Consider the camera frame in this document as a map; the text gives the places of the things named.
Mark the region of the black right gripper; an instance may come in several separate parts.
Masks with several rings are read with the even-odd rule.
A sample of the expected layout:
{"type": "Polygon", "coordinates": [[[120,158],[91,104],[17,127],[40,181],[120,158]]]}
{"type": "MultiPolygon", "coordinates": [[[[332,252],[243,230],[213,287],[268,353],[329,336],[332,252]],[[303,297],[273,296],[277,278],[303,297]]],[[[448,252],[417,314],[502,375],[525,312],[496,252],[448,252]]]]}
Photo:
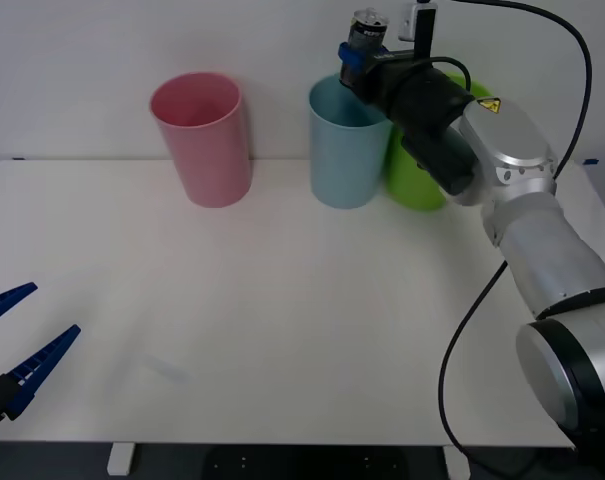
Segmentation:
{"type": "Polygon", "coordinates": [[[414,103],[418,84],[412,49],[389,51],[381,45],[375,53],[361,52],[342,42],[338,57],[343,67],[358,68],[354,92],[360,100],[387,118],[410,117],[409,108],[414,103]]]}

